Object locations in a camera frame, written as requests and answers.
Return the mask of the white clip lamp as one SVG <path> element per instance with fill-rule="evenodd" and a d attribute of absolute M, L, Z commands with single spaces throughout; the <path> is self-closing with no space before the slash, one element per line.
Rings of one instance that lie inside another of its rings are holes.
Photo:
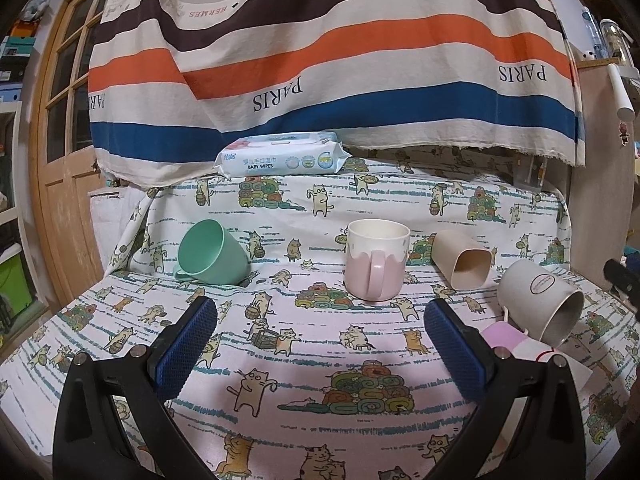
<path fill-rule="evenodd" d="M 610 63 L 606 66 L 606 70 L 611 81 L 617 117 L 621 122 L 632 122 L 636 114 L 625 89 L 620 69 L 617 64 Z"/>

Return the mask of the beige square cup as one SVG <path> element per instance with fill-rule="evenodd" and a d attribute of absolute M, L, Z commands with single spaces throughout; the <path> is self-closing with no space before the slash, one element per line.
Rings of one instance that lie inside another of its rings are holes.
<path fill-rule="evenodd" d="M 464 233 L 445 230 L 436 233 L 432 260 L 453 289 L 472 290 L 485 285 L 491 252 Z"/>

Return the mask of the white pink paper cup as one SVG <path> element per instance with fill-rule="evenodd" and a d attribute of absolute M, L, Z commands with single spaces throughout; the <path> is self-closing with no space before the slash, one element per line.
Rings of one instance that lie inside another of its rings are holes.
<path fill-rule="evenodd" d="M 584 466 L 585 441 L 579 429 L 578 393 L 587 385 L 592 371 L 567 353 L 538 341 L 507 322 L 497 322 L 482 331 L 490 348 L 503 347 L 515 359 L 541 363 L 544 374 L 531 396 L 514 400 L 501 430 L 512 458 L 522 451 L 540 456 L 536 464 L 552 474 Z"/>

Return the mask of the cat print bed sheet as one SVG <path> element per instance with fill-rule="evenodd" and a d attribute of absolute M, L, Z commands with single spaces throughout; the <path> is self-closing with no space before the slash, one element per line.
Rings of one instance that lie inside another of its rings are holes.
<path fill-rule="evenodd" d="M 491 158 L 354 158 L 328 176 L 201 178 L 107 195 L 119 240 L 101 281 L 81 292 L 1 367 L 1 411 L 38 460 L 52 452 L 76 353 L 121 358 L 149 344 L 199 296 L 218 324 L 180 394 L 178 427 L 221 479 L 420 479 L 472 405 L 423 325 L 433 299 L 486 330 L 502 317 L 497 281 L 527 258 L 577 285 L 585 309 L 563 351 L 592 371 L 580 394 L 587 469 L 618 447 L 639 362 L 639 326 L 610 294 L 573 273 L 570 215 L 559 192 L 521 191 Z M 217 220 L 243 247 L 239 285 L 177 281 L 178 246 Z M 347 227 L 384 219 L 410 230 L 400 293 L 367 302 L 344 283 Z M 455 290 L 432 260 L 438 231 L 491 252 L 482 288 Z"/>

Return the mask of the bear sticker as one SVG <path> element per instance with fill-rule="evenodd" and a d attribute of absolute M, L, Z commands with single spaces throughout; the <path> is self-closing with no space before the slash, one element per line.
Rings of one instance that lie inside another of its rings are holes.
<path fill-rule="evenodd" d="M 618 137 L 620 138 L 620 144 L 626 146 L 629 143 L 629 128 L 626 122 L 620 122 L 618 125 Z"/>

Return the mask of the striped Paris cloth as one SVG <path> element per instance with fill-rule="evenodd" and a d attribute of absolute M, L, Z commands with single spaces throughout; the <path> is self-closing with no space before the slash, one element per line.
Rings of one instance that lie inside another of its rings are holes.
<path fill-rule="evenodd" d="M 551 0 L 106 0 L 88 70 L 96 162 L 139 186 L 306 131 L 580 166 L 576 90 Z"/>

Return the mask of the pink white drip mug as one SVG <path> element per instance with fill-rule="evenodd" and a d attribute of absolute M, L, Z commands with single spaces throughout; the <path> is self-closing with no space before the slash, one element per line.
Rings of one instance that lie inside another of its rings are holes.
<path fill-rule="evenodd" d="M 367 302 L 396 297 L 404 284 L 410 230 L 384 219 L 360 219 L 347 227 L 345 287 Z"/>

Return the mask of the mint green plastic cup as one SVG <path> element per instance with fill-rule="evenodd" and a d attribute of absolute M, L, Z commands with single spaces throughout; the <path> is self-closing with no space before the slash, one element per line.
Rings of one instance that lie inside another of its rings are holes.
<path fill-rule="evenodd" d="M 194 223 L 184 234 L 172 276 L 209 285 L 239 285 L 250 272 L 247 254 L 240 243 L 217 221 Z"/>

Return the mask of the wooden glass door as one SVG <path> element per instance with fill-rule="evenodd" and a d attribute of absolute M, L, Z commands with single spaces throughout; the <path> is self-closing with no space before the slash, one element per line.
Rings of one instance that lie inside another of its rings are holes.
<path fill-rule="evenodd" d="M 29 149 L 34 214 L 56 308 L 103 275 L 90 193 L 104 180 L 91 142 L 88 73 L 105 0 L 62 0 L 40 58 Z"/>

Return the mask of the baby wipes pack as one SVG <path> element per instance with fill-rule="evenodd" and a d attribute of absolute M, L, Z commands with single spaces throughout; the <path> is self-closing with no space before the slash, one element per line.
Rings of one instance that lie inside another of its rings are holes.
<path fill-rule="evenodd" d="M 337 174 L 349 157 L 334 132 L 264 134 L 226 146 L 214 169 L 227 178 Z"/>

